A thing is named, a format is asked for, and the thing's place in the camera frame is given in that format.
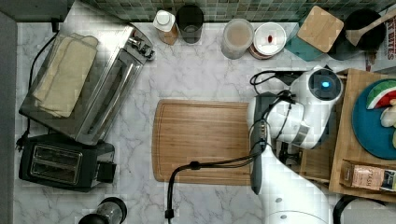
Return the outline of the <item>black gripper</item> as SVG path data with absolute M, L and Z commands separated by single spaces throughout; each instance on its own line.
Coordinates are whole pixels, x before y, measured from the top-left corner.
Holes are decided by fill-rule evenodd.
M 301 163 L 302 151 L 293 145 L 287 143 L 280 144 L 278 158 L 286 165 L 298 165 Z

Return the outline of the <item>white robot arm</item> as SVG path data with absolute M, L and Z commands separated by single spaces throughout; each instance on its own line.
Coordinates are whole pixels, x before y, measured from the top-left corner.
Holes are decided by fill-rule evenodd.
M 317 66 L 302 72 L 285 90 L 260 93 L 248 104 L 250 185 L 262 204 L 262 224 L 332 224 L 327 196 L 285 165 L 272 142 L 316 147 L 342 92 L 334 71 Z

